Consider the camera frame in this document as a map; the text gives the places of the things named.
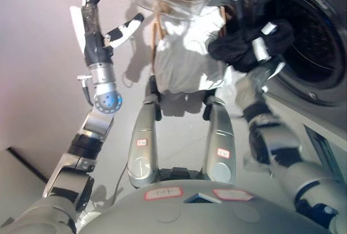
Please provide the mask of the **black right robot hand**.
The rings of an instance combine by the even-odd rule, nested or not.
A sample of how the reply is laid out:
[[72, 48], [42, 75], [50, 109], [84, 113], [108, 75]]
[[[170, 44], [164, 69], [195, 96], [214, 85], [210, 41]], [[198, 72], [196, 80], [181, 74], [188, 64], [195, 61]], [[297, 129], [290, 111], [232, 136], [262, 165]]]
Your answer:
[[252, 40], [252, 48], [258, 64], [260, 65], [261, 69], [266, 72], [266, 80], [261, 89], [263, 93], [267, 93], [269, 88], [266, 85], [266, 81], [277, 76], [285, 67], [285, 62], [279, 56], [270, 56], [268, 47], [266, 46], [262, 36]]

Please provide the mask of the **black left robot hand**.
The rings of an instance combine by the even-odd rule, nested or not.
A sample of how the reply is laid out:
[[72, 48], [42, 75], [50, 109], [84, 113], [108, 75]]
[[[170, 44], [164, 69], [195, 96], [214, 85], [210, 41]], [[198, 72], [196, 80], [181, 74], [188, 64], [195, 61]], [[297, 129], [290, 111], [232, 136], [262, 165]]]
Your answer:
[[86, 66], [112, 64], [113, 50], [120, 47], [138, 30], [144, 15], [137, 13], [124, 24], [102, 33], [98, 4], [101, 0], [82, 0], [80, 7], [69, 8], [75, 35]]

